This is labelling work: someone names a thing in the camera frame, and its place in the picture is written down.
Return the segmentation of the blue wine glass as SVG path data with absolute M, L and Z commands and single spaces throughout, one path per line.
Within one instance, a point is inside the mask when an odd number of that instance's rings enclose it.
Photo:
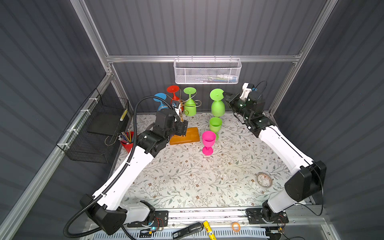
M 158 111 L 160 111 L 162 109 L 168 109 L 169 108 L 169 106 L 165 103 L 165 100 L 167 99 L 166 94 L 157 93 L 157 94 L 155 94 L 155 97 L 156 98 L 154 99 L 154 101 L 160 103 L 160 105 L 158 107 Z

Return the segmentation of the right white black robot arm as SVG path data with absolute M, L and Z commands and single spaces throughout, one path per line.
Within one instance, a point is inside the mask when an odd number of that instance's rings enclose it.
M 241 98 L 240 94 L 224 92 L 223 96 L 234 116 L 266 143 L 292 174 L 284 189 L 265 201 L 259 213 L 262 220 L 268 224 L 286 223 L 286 209 L 324 191 L 327 167 L 322 161 L 315 162 L 300 151 L 281 133 L 273 121 L 263 114 L 264 101 L 260 93 L 251 91 L 246 98 Z

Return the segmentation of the yellow marker in black basket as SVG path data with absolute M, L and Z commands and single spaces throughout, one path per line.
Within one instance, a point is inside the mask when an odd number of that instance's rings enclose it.
M 124 118 L 126 117 L 127 113 L 128 113 L 128 109 L 125 109 L 123 114 L 121 115 L 121 118 L 120 118 L 121 122 L 124 120 Z

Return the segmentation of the red wine glass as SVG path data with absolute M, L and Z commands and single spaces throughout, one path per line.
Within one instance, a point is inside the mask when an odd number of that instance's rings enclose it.
M 177 85 L 169 86 L 167 88 L 167 92 L 173 94 L 173 96 L 171 97 L 171 104 L 172 102 L 180 102 L 180 97 L 176 95 L 176 93 L 180 92 L 180 88 Z

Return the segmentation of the pink wine glass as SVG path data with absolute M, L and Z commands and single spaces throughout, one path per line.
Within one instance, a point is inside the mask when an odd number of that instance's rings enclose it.
M 213 145 L 216 142 L 216 134 L 212 131 L 206 131 L 202 135 L 203 149 L 202 152 L 205 156 L 210 156 L 213 154 Z

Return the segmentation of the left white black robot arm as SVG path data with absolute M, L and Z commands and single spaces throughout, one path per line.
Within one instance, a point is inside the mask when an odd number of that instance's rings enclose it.
M 112 235 L 123 225 L 131 223 L 150 224 L 155 218 L 155 208 L 145 201 L 122 204 L 129 187 L 142 170 L 164 149 L 173 136 L 185 136 L 187 120 L 178 120 L 174 110 L 162 109 L 156 113 L 155 122 L 137 136 L 137 144 L 116 172 L 93 195 L 81 199 L 82 207 L 96 203 L 86 210 L 99 230 Z

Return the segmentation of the clear tape roll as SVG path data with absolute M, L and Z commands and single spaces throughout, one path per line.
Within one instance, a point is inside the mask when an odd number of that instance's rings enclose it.
M 273 185 L 273 179 L 268 173 L 258 173 L 256 175 L 257 184 L 264 189 L 268 189 Z

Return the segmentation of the green wine glass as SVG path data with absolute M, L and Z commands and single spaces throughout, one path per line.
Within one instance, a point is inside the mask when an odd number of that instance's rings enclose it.
M 219 131 L 221 130 L 222 124 L 223 124 L 222 120 L 218 117 L 212 117 L 210 119 L 210 123 L 209 123 L 210 131 L 216 134 L 217 140 L 219 139 Z
M 210 98 L 213 100 L 211 111 L 214 117 L 221 117 L 225 114 L 226 107 L 223 102 L 224 91 L 222 89 L 213 89 L 210 92 Z
M 188 99 L 184 102 L 184 114 L 188 117 L 192 117 L 197 113 L 197 106 L 193 99 L 197 90 L 193 87 L 187 87 L 184 89 L 184 93 L 188 95 Z

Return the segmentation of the red pencil cup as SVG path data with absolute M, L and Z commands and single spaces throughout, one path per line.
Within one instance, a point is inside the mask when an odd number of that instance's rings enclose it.
M 133 148 L 133 137 L 134 132 L 128 131 L 128 132 L 121 132 L 118 136 L 118 139 L 123 146 L 123 148 L 126 150 L 126 152 L 129 154 Z

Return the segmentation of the black stapler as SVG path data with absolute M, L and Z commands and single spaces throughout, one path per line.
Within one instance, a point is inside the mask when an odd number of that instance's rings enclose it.
M 188 237 L 190 235 L 193 235 L 195 233 L 198 233 L 202 231 L 204 228 L 203 223 L 197 222 L 192 225 L 189 225 L 181 230 L 178 230 L 174 233 L 172 233 L 173 240 L 180 240 L 182 238 Z

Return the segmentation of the yellow glue tube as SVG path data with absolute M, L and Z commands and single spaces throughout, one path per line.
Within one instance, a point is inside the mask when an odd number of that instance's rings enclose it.
M 213 232 L 209 222 L 208 221 L 204 221 L 203 222 L 203 226 L 205 227 L 206 232 L 207 232 L 210 240 L 217 240 L 217 238 L 216 238 L 216 236 L 215 236 L 215 234 L 214 234 L 214 232 Z

